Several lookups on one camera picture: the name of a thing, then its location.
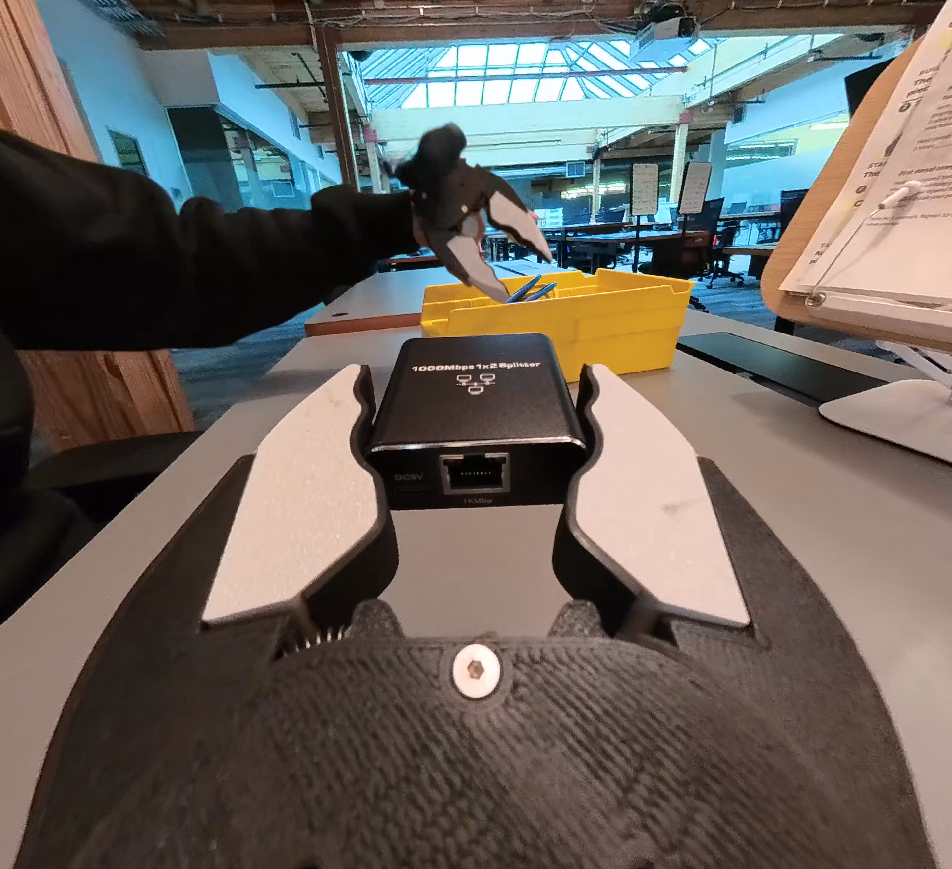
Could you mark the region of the neighbouring grey desk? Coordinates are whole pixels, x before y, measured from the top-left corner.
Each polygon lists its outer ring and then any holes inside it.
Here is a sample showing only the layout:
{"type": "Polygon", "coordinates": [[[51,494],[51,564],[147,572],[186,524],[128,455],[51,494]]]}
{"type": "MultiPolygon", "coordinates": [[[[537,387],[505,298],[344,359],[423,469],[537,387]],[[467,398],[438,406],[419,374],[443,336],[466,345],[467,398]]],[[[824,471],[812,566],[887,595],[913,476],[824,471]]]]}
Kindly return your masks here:
{"type": "Polygon", "coordinates": [[[303,326],[304,334],[312,338],[418,328],[425,291],[444,284],[460,286],[445,268],[377,273],[353,285],[311,317],[303,326]]]}

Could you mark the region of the yellow plastic bin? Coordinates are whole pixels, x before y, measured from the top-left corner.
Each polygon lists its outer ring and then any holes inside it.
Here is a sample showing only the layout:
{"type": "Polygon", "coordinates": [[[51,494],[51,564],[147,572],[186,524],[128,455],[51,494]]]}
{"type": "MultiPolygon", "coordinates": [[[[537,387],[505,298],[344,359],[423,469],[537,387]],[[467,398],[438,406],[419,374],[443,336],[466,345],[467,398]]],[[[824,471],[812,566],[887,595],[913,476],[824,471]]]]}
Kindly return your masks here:
{"type": "Polygon", "coordinates": [[[573,270],[541,275],[534,295],[498,303],[475,288],[453,282],[428,287],[421,327],[427,337],[545,334],[568,382],[586,364],[616,375],[668,369],[684,325],[694,280],[640,275],[602,268],[594,275],[573,270]]]}

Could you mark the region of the black office chair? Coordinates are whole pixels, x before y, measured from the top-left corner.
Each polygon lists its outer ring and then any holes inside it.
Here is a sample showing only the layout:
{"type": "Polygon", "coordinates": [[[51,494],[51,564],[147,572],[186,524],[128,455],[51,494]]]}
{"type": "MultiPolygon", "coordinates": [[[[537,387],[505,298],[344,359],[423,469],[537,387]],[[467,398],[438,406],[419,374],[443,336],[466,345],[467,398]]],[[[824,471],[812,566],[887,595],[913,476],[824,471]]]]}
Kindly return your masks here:
{"type": "Polygon", "coordinates": [[[706,200],[700,212],[684,216],[673,237],[649,243],[649,261],[633,271],[676,280],[699,278],[708,268],[722,206],[722,197],[706,200]]]}

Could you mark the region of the instruction sheet on wooden stand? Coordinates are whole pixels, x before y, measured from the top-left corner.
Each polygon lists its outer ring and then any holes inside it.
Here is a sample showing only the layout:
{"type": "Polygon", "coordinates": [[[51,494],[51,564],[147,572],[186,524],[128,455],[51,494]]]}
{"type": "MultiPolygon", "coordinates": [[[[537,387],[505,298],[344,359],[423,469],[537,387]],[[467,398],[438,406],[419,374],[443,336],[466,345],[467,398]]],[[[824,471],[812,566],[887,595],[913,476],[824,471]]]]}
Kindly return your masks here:
{"type": "Polygon", "coordinates": [[[869,88],[765,269],[768,308],[916,369],[819,409],[951,460],[951,0],[869,88]]]}

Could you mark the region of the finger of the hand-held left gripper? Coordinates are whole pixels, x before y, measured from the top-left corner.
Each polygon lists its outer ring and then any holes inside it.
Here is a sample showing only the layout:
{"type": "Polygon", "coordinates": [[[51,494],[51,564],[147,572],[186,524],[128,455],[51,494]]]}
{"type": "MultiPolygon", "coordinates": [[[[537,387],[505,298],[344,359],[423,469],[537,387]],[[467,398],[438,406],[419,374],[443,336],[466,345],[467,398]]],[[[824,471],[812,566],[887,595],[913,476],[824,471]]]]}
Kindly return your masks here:
{"type": "Polygon", "coordinates": [[[551,249],[535,214],[524,206],[511,185],[500,177],[488,177],[486,185],[485,215],[492,226],[543,261],[552,263],[551,249]]]}
{"type": "Polygon", "coordinates": [[[501,304],[507,301],[506,286],[483,259],[477,241],[469,235],[456,233],[446,239],[445,267],[459,282],[491,300],[501,304]]]}

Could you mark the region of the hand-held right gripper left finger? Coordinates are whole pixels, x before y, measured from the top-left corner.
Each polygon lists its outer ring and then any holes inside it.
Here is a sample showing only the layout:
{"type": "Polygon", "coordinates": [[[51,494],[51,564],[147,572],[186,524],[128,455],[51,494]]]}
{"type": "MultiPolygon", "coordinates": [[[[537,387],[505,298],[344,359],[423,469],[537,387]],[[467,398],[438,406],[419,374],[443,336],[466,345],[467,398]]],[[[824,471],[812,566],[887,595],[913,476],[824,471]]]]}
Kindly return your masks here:
{"type": "Polygon", "coordinates": [[[294,407],[254,455],[202,621],[287,617],[346,627],[395,577],[399,553],[380,475],[366,462],[371,372],[350,364],[294,407]]]}

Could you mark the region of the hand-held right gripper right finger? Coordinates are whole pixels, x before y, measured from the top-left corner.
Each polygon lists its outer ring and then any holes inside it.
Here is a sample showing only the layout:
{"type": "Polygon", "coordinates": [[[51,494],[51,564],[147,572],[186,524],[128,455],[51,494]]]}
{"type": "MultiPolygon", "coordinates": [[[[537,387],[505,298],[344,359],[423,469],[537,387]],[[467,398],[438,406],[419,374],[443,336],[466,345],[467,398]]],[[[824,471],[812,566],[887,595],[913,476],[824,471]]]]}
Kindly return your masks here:
{"type": "Polygon", "coordinates": [[[747,629],[693,446],[602,364],[584,366],[576,410],[587,458],[568,484],[552,552],[568,596],[592,604],[605,633],[647,632],[661,618],[747,629]]]}

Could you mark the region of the white ceiling projector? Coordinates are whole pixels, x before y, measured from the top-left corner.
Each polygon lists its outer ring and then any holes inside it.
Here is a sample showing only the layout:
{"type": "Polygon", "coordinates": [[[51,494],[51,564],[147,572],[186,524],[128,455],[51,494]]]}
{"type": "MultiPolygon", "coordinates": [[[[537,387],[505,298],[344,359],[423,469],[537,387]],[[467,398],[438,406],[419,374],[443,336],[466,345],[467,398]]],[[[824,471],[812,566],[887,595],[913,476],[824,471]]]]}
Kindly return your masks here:
{"type": "Polygon", "coordinates": [[[655,42],[692,38],[697,31],[696,18],[678,3],[656,1],[638,18],[630,42],[628,60],[635,62],[639,53],[655,42]]]}

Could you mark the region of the black network splitter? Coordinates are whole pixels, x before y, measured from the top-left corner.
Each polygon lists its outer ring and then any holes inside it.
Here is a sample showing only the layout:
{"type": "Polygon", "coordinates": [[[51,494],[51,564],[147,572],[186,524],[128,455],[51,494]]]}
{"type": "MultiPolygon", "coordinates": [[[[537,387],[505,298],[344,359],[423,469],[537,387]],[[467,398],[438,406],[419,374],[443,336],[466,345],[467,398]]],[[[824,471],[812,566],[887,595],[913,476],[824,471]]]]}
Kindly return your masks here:
{"type": "Polygon", "coordinates": [[[553,342],[419,338],[398,354],[364,449],[392,510],[561,505],[588,457],[553,342]]]}

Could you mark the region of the wooden post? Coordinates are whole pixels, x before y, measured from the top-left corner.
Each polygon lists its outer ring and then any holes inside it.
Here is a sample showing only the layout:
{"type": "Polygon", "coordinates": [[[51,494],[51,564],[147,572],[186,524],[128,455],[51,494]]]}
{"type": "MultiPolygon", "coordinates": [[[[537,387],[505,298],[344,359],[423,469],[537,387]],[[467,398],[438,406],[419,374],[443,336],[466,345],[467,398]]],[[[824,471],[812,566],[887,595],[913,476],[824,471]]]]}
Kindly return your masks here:
{"type": "MultiPolygon", "coordinates": [[[[1,0],[2,129],[97,161],[35,0],[1,0]]],[[[167,350],[18,353],[39,432],[55,452],[194,430],[167,350]]]]}

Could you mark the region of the person's left forearm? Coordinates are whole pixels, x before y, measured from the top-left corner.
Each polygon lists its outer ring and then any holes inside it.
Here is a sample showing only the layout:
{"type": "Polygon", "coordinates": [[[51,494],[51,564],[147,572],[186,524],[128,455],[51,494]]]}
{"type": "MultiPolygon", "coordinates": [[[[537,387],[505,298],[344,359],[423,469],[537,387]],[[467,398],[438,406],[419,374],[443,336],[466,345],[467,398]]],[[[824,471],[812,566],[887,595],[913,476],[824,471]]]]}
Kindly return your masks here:
{"type": "Polygon", "coordinates": [[[334,186],[309,209],[181,209],[154,181],[1,137],[1,326],[15,348],[226,346],[410,252],[411,197],[334,186]]]}

